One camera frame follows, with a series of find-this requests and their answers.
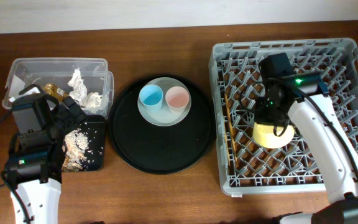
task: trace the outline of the gray dish rack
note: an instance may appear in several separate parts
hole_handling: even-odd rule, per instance
[[[321,72],[339,122],[358,154],[358,48],[349,38],[278,40],[216,44],[209,61],[209,78],[216,116],[219,180],[226,195],[281,194],[325,190],[313,155],[302,136],[278,149],[258,146],[252,138],[251,109],[263,96],[258,63],[285,52],[296,73]],[[227,96],[229,115],[226,112]],[[229,132],[229,120],[233,135]],[[232,148],[234,141],[236,151]]]

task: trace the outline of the wooden table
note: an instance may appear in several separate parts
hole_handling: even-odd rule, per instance
[[[262,24],[169,29],[96,30],[0,35],[0,117],[7,74],[19,57],[105,58],[114,74],[114,92],[153,73],[189,78],[210,95],[208,60],[221,42],[352,37],[358,21]],[[0,126],[0,171],[16,125]],[[191,168],[151,175],[128,166],[106,137],[101,171],[64,173],[60,223],[264,223],[289,212],[315,212],[328,205],[326,194],[252,195],[230,198],[219,188],[215,144]],[[7,188],[0,189],[0,223],[14,223]]]

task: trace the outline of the black tray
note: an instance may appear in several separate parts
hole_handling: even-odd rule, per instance
[[[160,77],[176,78],[191,95],[188,115],[173,126],[150,124],[137,107],[140,89]],[[115,99],[109,117],[109,135],[116,152],[130,166],[152,174],[170,174],[193,165],[215,137],[211,100],[192,82],[174,75],[157,75],[131,84]]]

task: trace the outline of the clear plastic bin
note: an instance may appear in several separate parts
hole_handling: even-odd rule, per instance
[[[102,95],[102,103],[97,108],[82,108],[86,114],[98,114],[108,118],[114,94],[114,77],[108,71],[108,63],[102,58],[18,58],[11,67],[6,80],[7,89],[2,106],[11,109],[9,98],[17,96],[23,88],[37,84],[44,86],[53,83],[65,92],[73,89],[67,83],[76,68],[81,71],[84,84],[90,92]]]

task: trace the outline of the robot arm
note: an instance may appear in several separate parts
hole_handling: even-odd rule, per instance
[[[60,104],[39,86],[31,85],[21,95],[11,109],[19,133],[12,137],[1,177],[11,190],[17,224],[57,223],[63,141],[86,115],[71,97]]]
[[[285,53],[268,56],[259,69],[266,97],[257,99],[255,109],[258,143],[285,136],[290,120],[313,154],[331,203],[315,214],[285,215],[279,223],[358,223],[358,155],[336,118],[326,84],[318,73],[293,74]],[[275,130],[275,138],[266,129],[258,130],[260,124]],[[277,126],[282,133],[277,134]]]
[[[314,95],[311,98],[325,113],[330,122],[333,123],[343,140],[345,140],[358,166],[358,155],[336,118],[330,97]],[[320,173],[324,178],[329,202],[334,203],[344,200],[344,194],[349,192],[358,197],[358,184],[354,181],[355,175],[352,171],[349,158],[346,156],[337,137],[329,127],[324,125],[322,117],[320,117],[310,102],[308,100],[301,103],[295,101],[288,111],[288,115],[306,140],[316,160]]]
[[[358,166],[358,155],[337,120],[332,101],[323,95],[311,96],[351,149]],[[331,205],[315,214],[285,216],[280,224],[358,223],[358,183],[344,148],[308,100],[294,102],[288,112],[316,160],[324,178]]]

